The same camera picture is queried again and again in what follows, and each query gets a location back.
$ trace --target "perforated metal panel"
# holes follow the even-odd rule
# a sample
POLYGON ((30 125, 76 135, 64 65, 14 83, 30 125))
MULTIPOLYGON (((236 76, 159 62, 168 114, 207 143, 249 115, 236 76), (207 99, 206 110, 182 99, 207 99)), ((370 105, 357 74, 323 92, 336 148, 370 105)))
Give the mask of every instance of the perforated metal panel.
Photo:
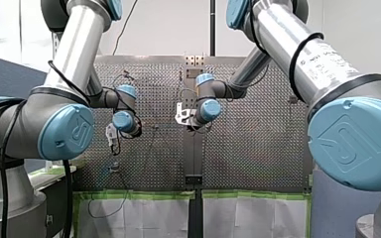
MULTIPOLYGON (((205 70, 227 80, 239 63, 207 59, 205 70)), ((312 160, 306 155, 306 106, 291 104, 290 84, 271 63, 244 99, 221 101, 222 114, 205 137, 204 188, 305 191, 312 160)))
POLYGON ((121 140, 121 154, 111 155, 105 127, 111 122, 110 109, 94 110, 95 135, 83 154, 83 167, 76 175, 77 189, 128 188, 176 190, 185 186, 183 168, 183 127, 176 124, 176 102, 183 71, 182 57, 98 59, 96 71, 103 86, 132 84, 137 88, 137 115, 143 134, 134 140, 121 140), (127 79, 124 70, 135 80, 127 79), (118 162, 120 172, 108 167, 118 162))
POLYGON ((176 123, 174 115, 186 68, 203 65, 216 79, 227 80, 242 61, 204 58, 196 65, 184 57, 97 59, 96 70, 105 86, 130 83, 137 87, 137 113, 144 130, 138 139, 122 140, 122 153, 113 157, 105 138, 111 111, 94 110, 95 136, 76 173, 76 189, 122 188, 124 179, 133 189, 182 190, 186 187, 184 166, 189 164, 184 160, 193 158, 194 166, 196 160, 203 160, 202 188, 304 191, 312 172, 306 153, 306 107, 288 102, 293 93, 273 64, 246 98, 233 103, 221 100, 222 114, 205 135, 202 147, 184 141, 186 128, 176 123), (123 70, 136 80, 119 76, 123 70), (185 155, 190 147, 194 152, 203 150, 202 158, 196 156, 199 153, 185 155), (120 164, 119 174, 109 173, 114 162, 120 164))

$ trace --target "metal pole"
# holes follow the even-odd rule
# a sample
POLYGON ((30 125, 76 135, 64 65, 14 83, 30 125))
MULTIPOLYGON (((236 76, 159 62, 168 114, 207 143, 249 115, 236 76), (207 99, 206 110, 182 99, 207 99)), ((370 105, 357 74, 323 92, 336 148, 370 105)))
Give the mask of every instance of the metal pole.
MULTIPOLYGON (((103 30, 104 18, 101 15, 86 6, 72 7, 54 64, 81 90, 85 90, 88 86, 91 66, 103 30)), ((72 91, 52 69, 46 77, 44 86, 72 91)))
POLYGON ((210 1, 210 56, 215 57, 215 0, 210 1))
POLYGON ((271 58, 269 56, 262 53, 255 47, 231 76, 229 85, 236 90, 246 88, 261 73, 270 61, 271 58))
POLYGON ((89 96, 94 96, 99 94, 102 90, 103 90, 103 87, 101 86, 101 82, 100 82, 100 79, 98 78, 98 74, 95 71, 95 67, 92 66, 86 92, 89 96))

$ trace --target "metal bracket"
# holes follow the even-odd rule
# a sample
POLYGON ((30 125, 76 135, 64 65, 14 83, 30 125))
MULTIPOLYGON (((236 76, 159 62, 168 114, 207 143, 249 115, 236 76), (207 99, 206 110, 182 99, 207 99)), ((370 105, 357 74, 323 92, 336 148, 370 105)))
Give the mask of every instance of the metal bracket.
POLYGON ((202 185, 202 175, 187 175, 186 184, 202 185))
POLYGON ((194 115, 194 113, 196 113, 196 109, 182 109, 182 103, 178 102, 176 107, 176 122, 185 126, 197 126, 191 122, 191 116, 194 115))

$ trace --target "metal stand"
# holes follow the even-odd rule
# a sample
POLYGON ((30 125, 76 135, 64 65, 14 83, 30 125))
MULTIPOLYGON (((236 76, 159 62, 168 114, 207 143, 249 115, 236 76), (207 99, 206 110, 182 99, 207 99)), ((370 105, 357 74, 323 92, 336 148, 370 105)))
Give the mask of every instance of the metal stand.
MULTIPOLYGON (((190 90, 194 90, 195 78, 203 73, 203 57, 187 57, 187 67, 185 68, 184 85, 190 90)), ((184 92, 184 100, 187 102, 184 109, 196 108, 196 95, 192 91, 184 92)), ((194 190, 194 199, 190 200, 189 217, 189 238, 203 237, 203 200, 202 200, 202 157, 200 148, 203 145, 205 128, 198 132, 184 131, 185 143, 185 175, 187 189, 194 190)))

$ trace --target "black cable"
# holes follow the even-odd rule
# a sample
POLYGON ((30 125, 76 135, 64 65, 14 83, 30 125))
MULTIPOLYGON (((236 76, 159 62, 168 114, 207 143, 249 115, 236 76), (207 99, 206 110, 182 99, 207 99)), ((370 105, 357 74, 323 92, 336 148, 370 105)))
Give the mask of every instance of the black cable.
POLYGON ((94 219, 101 219, 101 218, 107 218, 109 216, 112 216, 114 214, 116 214, 117 212, 119 212, 122 208, 123 208, 123 205, 125 204, 125 201, 126 201, 126 198, 128 197, 128 194, 129 194, 129 188, 128 186, 126 185, 126 182, 125 182, 125 178, 121 175, 120 175, 120 179, 122 180, 122 183, 123 183, 123 187, 125 187, 125 194, 124 194, 124 197, 123 197, 123 201, 120 203, 120 206, 119 208, 117 208, 115 211, 113 211, 112 213, 108 214, 108 215, 104 215, 104 216, 95 216, 92 214, 91 212, 91 202, 94 201, 94 198, 92 198, 92 194, 91 194, 91 200, 88 202, 88 207, 87 207, 87 210, 88 210, 88 215, 94 219))
POLYGON ((92 194, 91 194, 91 200, 88 202, 88 215, 91 216, 92 218, 94 219, 101 219, 101 218, 107 218, 109 216, 112 216, 114 214, 116 214, 117 212, 119 212, 122 208, 123 208, 123 205, 125 204, 125 201, 126 201, 126 198, 128 197, 128 193, 129 193, 129 190, 126 189, 125 191, 125 195, 123 197, 123 200, 122 202, 120 203, 120 206, 119 208, 117 208, 115 211, 113 211, 112 213, 110 214, 107 214, 107 215, 103 215, 103 216, 96 216, 96 215, 93 215, 92 212, 91 212, 91 202, 94 201, 94 199, 92 198, 92 194))
POLYGON ((110 88, 110 87, 104 87, 104 86, 103 86, 103 88, 108 89, 108 90, 111 90, 111 91, 113 91, 114 93, 116 93, 117 99, 118 99, 120 102, 122 102, 122 103, 126 106, 126 109, 127 109, 127 110, 131 111, 131 112, 136 116, 136 112, 135 112, 135 110, 132 109, 132 107, 129 106, 129 105, 123 100, 122 95, 120 95, 120 92, 119 92, 118 90, 116 90, 116 89, 114 89, 114 88, 110 88))
POLYGON ((128 22, 129 22, 129 18, 131 18, 132 13, 134 12, 134 9, 135 9, 135 6, 137 5, 137 3, 138 3, 138 0, 135 0, 134 5, 132 5, 131 11, 129 12, 128 17, 126 18, 125 24, 123 25, 122 32, 120 32, 119 36, 117 37, 116 47, 114 48, 114 51, 112 53, 113 56, 114 56, 114 54, 116 54, 117 47, 119 46, 119 40, 123 36, 123 33, 125 32, 126 26, 128 25, 128 22))
POLYGON ((63 161, 64 176, 66 177, 66 215, 63 227, 63 238, 69 238, 73 214, 73 190, 72 176, 70 174, 69 161, 63 161))
POLYGON ((308 42, 317 38, 323 40, 324 36, 322 33, 313 33, 310 36, 308 36, 304 41, 300 42, 299 46, 297 47, 295 53, 292 56, 292 60, 290 61, 290 68, 289 68, 290 86, 292 87, 293 92, 296 94, 299 100, 303 102, 305 102, 305 100, 302 98, 302 95, 300 95, 299 91, 297 90, 296 81, 295 81, 295 70, 296 70, 297 59, 300 53, 302 52, 303 48, 308 44, 308 42))
POLYGON ((9 138, 11 136, 12 130, 14 129, 15 123, 17 122, 18 116, 20 115, 21 109, 26 104, 27 101, 22 101, 18 104, 15 109, 14 115, 8 125, 8 129, 5 132, 4 140, 1 147, 1 180, 2 180, 2 222, 1 222, 1 238, 7 237, 8 228, 8 181, 6 176, 6 149, 8 146, 9 138))
POLYGON ((250 1, 250 14, 249 14, 250 15, 250 31, 252 31, 252 38, 253 38, 253 41, 255 41, 256 47, 258 47, 259 51, 261 51, 263 54, 268 56, 269 54, 261 46, 261 43, 260 41, 258 41, 258 38, 256 37, 256 34, 255 34, 255 13, 253 12, 253 7, 255 5, 254 1, 255 0, 250 1))
POLYGON ((89 103, 90 100, 89 100, 88 96, 85 94, 85 92, 83 92, 81 89, 79 89, 79 87, 77 87, 75 84, 73 84, 73 82, 68 80, 66 78, 66 76, 54 65, 54 62, 52 60, 49 60, 48 64, 70 88, 74 89, 79 94, 81 94, 81 96, 83 98, 85 98, 85 100, 89 103))
POLYGON ((119 138, 119 130, 116 130, 116 139, 117 139, 117 152, 114 151, 113 145, 110 147, 112 155, 113 156, 119 156, 121 153, 121 146, 120 146, 120 138, 119 138))

